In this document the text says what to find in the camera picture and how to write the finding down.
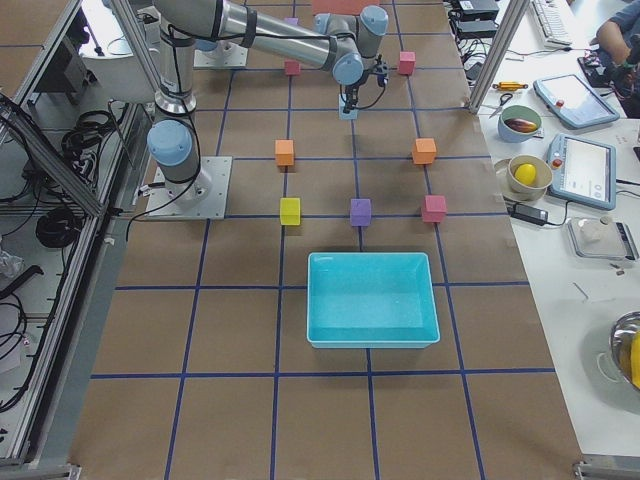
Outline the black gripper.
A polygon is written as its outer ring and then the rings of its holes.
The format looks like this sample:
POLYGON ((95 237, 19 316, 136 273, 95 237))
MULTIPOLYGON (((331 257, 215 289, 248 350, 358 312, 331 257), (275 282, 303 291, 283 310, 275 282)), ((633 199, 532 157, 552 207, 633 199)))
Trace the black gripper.
POLYGON ((382 55, 371 58, 372 64, 366 66, 360 78, 343 88, 344 95, 344 111, 352 112, 358 109, 358 91, 364 86, 370 78, 376 81, 381 89, 385 90, 388 84, 389 67, 382 55))

